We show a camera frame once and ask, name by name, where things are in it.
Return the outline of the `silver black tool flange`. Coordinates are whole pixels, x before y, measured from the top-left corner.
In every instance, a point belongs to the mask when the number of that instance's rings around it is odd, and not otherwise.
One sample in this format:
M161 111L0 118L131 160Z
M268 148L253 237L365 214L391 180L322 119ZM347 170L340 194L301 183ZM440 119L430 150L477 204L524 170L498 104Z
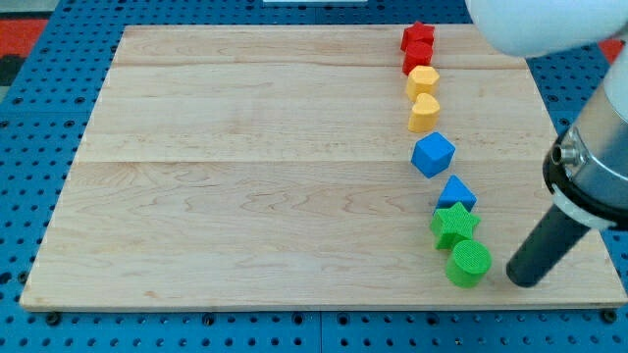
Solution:
M599 230L627 228L627 120L603 86L556 139L543 174L566 216Z

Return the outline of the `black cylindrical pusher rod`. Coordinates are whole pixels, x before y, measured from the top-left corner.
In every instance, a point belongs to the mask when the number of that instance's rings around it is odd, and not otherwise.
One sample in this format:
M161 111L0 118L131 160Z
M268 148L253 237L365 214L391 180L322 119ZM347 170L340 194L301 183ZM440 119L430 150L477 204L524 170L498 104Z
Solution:
M537 285L590 230L552 205L506 264L520 287Z

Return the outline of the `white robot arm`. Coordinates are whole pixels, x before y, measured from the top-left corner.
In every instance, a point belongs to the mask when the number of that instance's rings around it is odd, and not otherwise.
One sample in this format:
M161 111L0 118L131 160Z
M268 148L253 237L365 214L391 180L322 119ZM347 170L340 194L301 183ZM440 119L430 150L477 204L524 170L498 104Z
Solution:
M473 24L501 53L533 58L627 36L620 0L467 0ZM621 51L543 164L552 204L506 265L531 287L591 229L627 228L627 53Z

